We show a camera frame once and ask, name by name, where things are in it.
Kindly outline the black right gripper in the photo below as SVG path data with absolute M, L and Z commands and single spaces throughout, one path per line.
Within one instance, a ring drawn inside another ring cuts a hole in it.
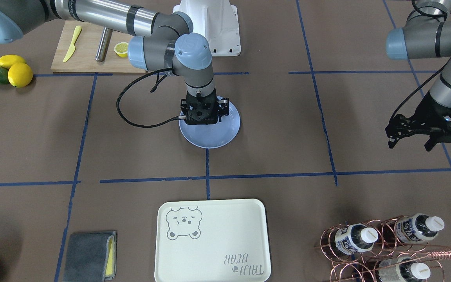
M 216 115 L 219 123 L 222 122 L 222 117 L 229 116 L 229 98 L 217 99 Z

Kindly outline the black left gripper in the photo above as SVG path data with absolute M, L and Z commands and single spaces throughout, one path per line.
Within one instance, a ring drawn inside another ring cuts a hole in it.
M 439 104 L 428 93 L 415 109 L 413 116 L 394 116 L 390 119 L 385 128 L 388 137 L 388 147 L 393 149 L 400 139 L 405 138 L 410 131 L 415 134 L 429 134 L 429 126 L 426 125 L 431 120 L 441 116 L 451 116 L 451 108 Z

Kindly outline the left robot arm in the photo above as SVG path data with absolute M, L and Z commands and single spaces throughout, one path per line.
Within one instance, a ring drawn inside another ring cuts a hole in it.
M 388 146 L 417 134 L 428 135 L 424 147 L 451 143 L 451 0 L 413 0 L 406 25 L 389 32 L 386 53 L 392 60 L 444 58 L 448 61 L 433 75 L 433 85 L 412 116 L 395 110 L 385 129 Z

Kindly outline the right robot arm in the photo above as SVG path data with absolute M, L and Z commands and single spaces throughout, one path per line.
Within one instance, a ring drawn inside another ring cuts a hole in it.
M 130 34 L 128 59 L 149 74 L 181 76 L 188 125 L 213 125 L 229 115 L 229 99 L 218 98 L 207 39 L 193 31 L 191 18 L 162 14 L 115 0 L 0 0 L 0 43 L 11 43 L 45 22 L 81 21 Z

